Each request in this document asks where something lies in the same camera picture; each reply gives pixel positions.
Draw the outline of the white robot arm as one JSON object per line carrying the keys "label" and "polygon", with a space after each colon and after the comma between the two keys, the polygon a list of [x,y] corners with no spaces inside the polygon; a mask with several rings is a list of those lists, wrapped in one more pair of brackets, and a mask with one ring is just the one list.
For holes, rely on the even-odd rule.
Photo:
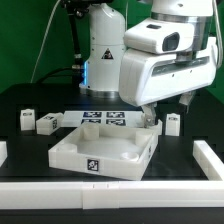
{"label": "white robot arm", "polygon": [[222,38],[209,35],[218,22],[216,0],[138,0],[150,17],[130,29],[105,3],[90,7],[90,57],[80,90],[120,97],[156,122],[154,104],[210,85],[221,66]]}

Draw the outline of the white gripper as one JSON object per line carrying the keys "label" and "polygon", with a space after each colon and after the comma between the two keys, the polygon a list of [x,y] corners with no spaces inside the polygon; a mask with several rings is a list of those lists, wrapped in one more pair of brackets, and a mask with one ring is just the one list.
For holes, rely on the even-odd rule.
{"label": "white gripper", "polygon": [[144,105],[146,128],[156,124],[155,106],[150,103],[183,93],[179,103],[188,112],[195,96],[193,90],[212,84],[217,54],[215,37],[210,37],[207,48],[188,63],[177,63],[176,54],[153,55],[128,49],[121,63],[119,95],[128,104]]}

